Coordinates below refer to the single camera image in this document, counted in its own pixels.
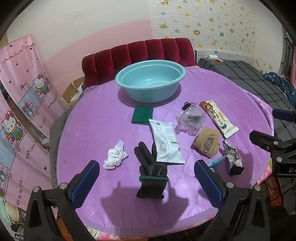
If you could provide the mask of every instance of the crumpled foil wrapper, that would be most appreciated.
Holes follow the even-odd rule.
[[[230,175],[240,175],[244,170],[242,165],[242,160],[237,153],[237,147],[233,147],[228,144],[226,141],[222,141],[224,151],[225,151],[225,158],[227,158],[229,163]]]

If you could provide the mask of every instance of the pink curtain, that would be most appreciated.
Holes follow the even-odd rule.
[[[32,189],[51,189],[49,152],[22,126],[0,94],[0,196],[23,210]]]
[[[293,64],[291,72],[291,84],[296,88],[296,47],[294,46]]]
[[[42,66],[32,35],[0,49],[0,80],[26,117],[49,138],[64,105]]]

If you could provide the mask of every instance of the round table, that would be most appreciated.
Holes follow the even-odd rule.
[[[57,158],[59,184],[68,183],[90,160],[100,164],[98,179],[83,206],[76,210],[82,222],[109,234],[156,236],[184,230],[215,215],[217,209],[208,201],[193,167],[199,159],[207,163],[221,157],[224,150],[220,149],[216,156],[208,159],[192,146],[195,137],[180,132],[177,139],[186,163],[168,166],[170,181],[163,192],[164,199],[140,199],[136,197],[141,187],[140,163],[133,149],[140,141],[150,149],[152,133],[149,126],[131,124],[137,105],[153,106],[153,119],[172,122],[175,127],[175,113],[182,111],[184,102],[200,103],[211,99],[239,128],[227,142],[238,147],[245,167],[241,175],[233,177],[229,176],[226,162],[215,171],[224,181],[250,188],[266,170],[270,155],[250,142],[249,133],[258,130],[271,134],[270,119],[262,111],[266,110],[264,104],[254,101],[229,79],[212,71],[188,67],[175,95],[155,104],[134,101],[115,81],[89,88],[67,120]],[[217,129],[208,114],[204,126]],[[119,140],[124,142],[124,151],[129,156],[119,167],[106,170],[102,166],[107,152]],[[222,140],[221,135],[220,148],[223,148]]]

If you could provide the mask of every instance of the black cord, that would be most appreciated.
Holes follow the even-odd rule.
[[[278,199],[279,197],[283,197],[288,191],[290,191],[292,189],[294,189],[294,187],[289,188],[287,191],[283,192],[282,195],[280,195],[280,196],[278,196],[278,197],[276,197],[276,198],[274,198],[274,199],[272,199],[272,200],[270,200],[269,202],[266,202],[266,203],[271,203],[272,201]]]
[[[196,107],[196,105],[197,103],[186,101],[182,107],[182,110],[186,110],[188,107]]]

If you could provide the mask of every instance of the toilet paper roll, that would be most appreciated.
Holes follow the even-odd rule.
[[[207,58],[215,61],[216,59],[218,59],[218,56],[217,55],[208,55]]]

